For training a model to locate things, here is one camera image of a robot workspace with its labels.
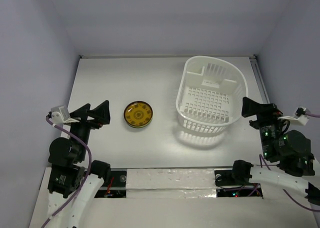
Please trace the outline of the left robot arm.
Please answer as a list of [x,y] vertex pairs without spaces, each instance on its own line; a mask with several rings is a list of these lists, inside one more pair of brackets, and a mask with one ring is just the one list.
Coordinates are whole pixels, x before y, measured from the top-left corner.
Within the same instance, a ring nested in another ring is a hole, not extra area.
[[95,108],[87,103],[73,112],[56,106],[45,120],[67,136],[49,146],[48,210],[42,227],[79,228],[98,190],[113,182],[110,164],[94,160],[88,147],[91,131],[110,124],[110,102]]

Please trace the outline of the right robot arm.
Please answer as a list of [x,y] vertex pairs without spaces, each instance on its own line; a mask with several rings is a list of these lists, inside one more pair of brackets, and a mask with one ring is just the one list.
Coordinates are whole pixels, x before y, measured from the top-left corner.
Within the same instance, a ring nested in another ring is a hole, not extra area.
[[284,116],[274,103],[258,103],[247,96],[242,99],[241,115],[244,118],[256,116],[249,125],[259,131],[262,153],[261,161],[276,163],[281,172],[255,166],[236,160],[230,171],[235,184],[269,184],[284,192],[294,191],[310,204],[320,204],[320,189],[304,177],[314,177],[320,165],[315,163],[311,140],[297,130],[289,130],[291,124],[304,126],[312,116],[305,107],[298,107],[294,116]]

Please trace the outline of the yellow brown-rimmed plate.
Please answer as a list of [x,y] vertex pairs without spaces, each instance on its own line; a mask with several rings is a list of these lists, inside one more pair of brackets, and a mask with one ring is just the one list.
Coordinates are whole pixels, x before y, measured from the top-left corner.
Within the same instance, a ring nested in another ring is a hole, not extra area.
[[148,126],[153,119],[153,115],[152,107],[144,101],[133,101],[123,111],[125,123],[135,129]]

